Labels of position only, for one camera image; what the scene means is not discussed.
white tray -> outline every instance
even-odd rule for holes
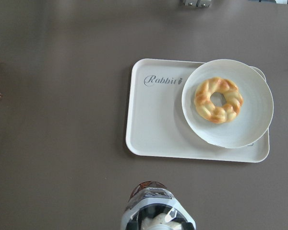
[[[210,145],[189,127],[181,93],[203,62],[142,59],[132,69],[126,144],[141,156],[261,162],[269,154],[269,130],[252,145],[225,149]],[[253,67],[264,79],[264,74]]]

brown table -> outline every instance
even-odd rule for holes
[[[229,58],[274,98],[261,163],[140,157],[125,144],[142,58]],[[215,0],[0,1],[0,230],[119,229],[132,189],[165,184],[197,229],[288,229],[288,6]]]

white plate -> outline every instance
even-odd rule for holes
[[[193,104],[198,85],[215,76],[236,83],[243,96],[240,114],[232,122],[209,122],[198,115]],[[271,91],[260,74],[244,63],[228,59],[210,61],[197,68],[184,85],[181,102],[191,129],[206,142],[228,149],[257,141],[269,128],[274,109]]]

ring-shaped bread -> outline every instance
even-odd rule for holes
[[[210,97],[215,92],[224,95],[226,104],[222,107],[215,106]],[[213,123],[224,123],[234,120],[240,113],[243,97],[237,85],[228,79],[214,77],[202,82],[196,89],[194,105],[196,111],[204,119]]]

